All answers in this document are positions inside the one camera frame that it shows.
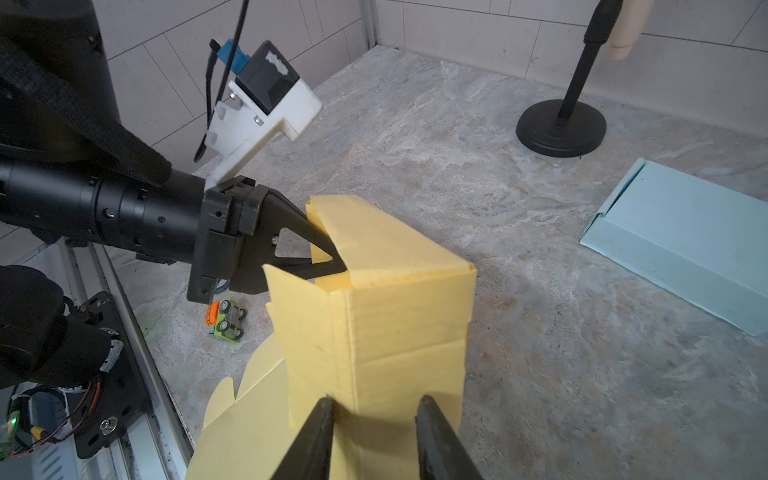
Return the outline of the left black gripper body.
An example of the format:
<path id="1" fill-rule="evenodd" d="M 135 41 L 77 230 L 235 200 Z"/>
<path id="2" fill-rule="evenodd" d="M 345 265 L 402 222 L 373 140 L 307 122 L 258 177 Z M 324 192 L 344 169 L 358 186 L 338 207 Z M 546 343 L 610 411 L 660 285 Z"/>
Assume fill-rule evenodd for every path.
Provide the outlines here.
<path id="1" fill-rule="evenodd" d="M 270 188 L 237 176 L 203 193 L 195 231 L 186 298 L 208 305 L 220 281 L 231 290 L 256 295 L 267 290 L 265 274 L 250 266 L 255 240 Z"/>

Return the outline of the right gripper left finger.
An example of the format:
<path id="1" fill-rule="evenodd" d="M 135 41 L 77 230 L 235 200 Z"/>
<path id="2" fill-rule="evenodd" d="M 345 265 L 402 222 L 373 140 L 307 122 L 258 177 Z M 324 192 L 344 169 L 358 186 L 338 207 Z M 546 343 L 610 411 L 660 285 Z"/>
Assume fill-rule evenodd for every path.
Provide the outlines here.
<path id="1" fill-rule="evenodd" d="M 328 480 L 334 438 L 334 400 L 318 400 L 272 475 L 272 480 Z"/>

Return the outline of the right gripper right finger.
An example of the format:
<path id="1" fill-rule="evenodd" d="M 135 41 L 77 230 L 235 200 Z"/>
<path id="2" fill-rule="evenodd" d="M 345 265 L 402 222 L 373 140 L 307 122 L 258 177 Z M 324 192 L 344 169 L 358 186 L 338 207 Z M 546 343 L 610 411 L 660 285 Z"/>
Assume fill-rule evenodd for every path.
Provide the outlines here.
<path id="1" fill-rule="evenodd" d="M 482 480 L 436 400 L 425 395 L 416 416 L 419 477 L 421 480 Z"/>

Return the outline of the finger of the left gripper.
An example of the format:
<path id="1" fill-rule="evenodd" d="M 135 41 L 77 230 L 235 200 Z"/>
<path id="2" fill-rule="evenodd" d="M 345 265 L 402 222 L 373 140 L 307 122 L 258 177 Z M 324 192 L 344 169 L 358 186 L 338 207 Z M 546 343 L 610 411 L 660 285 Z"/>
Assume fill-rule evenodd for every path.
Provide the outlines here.
<path id="1" fill-rule="evenodd" d="M 264 198 L 263 234 L 267 245 L 265 264 L 305 280 L 347 270 L 330 237 L 276 190 L 270 190 Z"/>

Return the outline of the yellow paper box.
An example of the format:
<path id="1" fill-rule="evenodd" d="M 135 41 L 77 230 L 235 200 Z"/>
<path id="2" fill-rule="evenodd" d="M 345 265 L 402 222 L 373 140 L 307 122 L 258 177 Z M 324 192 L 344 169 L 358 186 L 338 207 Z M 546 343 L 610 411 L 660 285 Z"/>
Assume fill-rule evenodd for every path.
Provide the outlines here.
<path id="1" fill-rule="evenodd" d="M 461 422 L 477 271 L 354 195 L 314 196 L 310 221 L 346 269 L 307 281 L 265 266 L 274 331 L 243 378 L 214 390 L 190 479 L 267 479 L 323 397 L 334 479 L 415 479 L 415 418 L 433 397 Z"/>

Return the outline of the light blue paper box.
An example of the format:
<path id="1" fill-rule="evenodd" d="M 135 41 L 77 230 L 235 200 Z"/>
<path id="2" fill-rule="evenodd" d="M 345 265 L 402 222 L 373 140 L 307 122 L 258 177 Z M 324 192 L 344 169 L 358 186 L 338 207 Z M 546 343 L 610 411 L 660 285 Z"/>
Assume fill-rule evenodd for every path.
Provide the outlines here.
<path id="1" fill-rule="evenodd" d="M 743 332 L 767 331 L 767 204 L 638 159 L 580 242 Z"/>

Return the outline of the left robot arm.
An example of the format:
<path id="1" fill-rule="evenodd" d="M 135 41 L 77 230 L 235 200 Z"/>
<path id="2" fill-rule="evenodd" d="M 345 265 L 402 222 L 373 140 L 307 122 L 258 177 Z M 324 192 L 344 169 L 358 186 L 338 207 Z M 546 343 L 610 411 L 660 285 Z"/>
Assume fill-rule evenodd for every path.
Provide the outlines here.
<path id="1" fill-rule="evenodd" d="M 190 266 L 189 301 L 220 282 L 267 290 L 264 267 L 302 279 L 341 273 L 329 236 L 280 192 L 241 175 L 276 134 L 298 138 L 321 102 L 270 41 L 243 55 L 214 47 L 225 71 L 207 97 L 206 176 L 175 170 L 119 118 L 89 1 L 1 5 L 1 219 L 45 243 L 60 239 Z"/>

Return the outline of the orange green small toy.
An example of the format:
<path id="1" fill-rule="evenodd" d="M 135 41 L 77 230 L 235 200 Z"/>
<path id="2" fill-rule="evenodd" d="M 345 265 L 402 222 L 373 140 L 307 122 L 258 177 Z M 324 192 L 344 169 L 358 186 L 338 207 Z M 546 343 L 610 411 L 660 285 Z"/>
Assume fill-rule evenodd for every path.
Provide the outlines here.
<path id="1" fill-rule="evenodd" d="M 216 301 L 207 307 L 205 324 L 211 337 L 238 343 L 244 335 L 243 320 L 247 310 L 231 299 Z"/>

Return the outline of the left circuit board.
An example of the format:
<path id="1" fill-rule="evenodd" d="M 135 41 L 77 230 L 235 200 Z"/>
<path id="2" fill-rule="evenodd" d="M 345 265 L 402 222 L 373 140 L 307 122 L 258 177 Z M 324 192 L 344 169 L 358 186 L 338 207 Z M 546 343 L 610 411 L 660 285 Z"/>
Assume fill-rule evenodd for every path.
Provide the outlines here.
<path id="1" fill-rule="evenodd" d="M 101 390 L 102 382 L 92 380 L 84 388 L 36 385 L 19 394 L 14 393 L 6 411 L 6 430 L 1 435 L 1 460 L 29 455 L 43 446 L 62 443 L 79 433 L 95 410 Z M 52 396 L 65 409 L 66 416 L 52 429 L 36 425 L 32 420 L 32 399 L 41 393 Z"/>

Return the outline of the beige microphone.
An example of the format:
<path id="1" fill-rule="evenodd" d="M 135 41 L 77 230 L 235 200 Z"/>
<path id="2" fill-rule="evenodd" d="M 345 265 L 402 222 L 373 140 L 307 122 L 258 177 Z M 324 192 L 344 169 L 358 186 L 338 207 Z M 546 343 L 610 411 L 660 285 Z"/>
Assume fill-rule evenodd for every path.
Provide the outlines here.
<path id="1" fill-rule="evenodd" d="M 607 59 L 626 59 L 639 40 L 651 15 L 655 0 L 624 0 L 608 41 Z"/>

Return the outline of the aluminium mounting rail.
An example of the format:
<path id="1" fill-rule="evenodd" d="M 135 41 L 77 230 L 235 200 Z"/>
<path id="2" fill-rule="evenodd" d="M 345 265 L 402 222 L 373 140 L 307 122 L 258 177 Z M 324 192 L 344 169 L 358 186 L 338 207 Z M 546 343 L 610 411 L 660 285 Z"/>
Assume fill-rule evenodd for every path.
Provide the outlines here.
<path id="1" fill-rule="evenodd" d="M 182 479 L 193 448 L 106 250 L 64 241 L 23 265 L 56 282 L 123 349 L 84 429 L 31 456 L 35 479 Z"/>

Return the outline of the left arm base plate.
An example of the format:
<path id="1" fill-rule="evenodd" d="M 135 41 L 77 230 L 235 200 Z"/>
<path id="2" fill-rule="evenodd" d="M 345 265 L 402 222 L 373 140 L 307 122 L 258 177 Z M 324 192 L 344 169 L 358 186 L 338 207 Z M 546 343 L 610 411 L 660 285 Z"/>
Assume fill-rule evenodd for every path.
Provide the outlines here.
<path id="1" fill-rule="evenodd" d="M 74 434 L 77 457 L 87 460 L 125 434 L 151 406 L 134 351 L 115 300 L 106 291 L 95 294 L 81 309 L 90 315 L 87 323 L 123 343 L 112 369 L 101 377 L 98 404 L 84 428 Z"/>

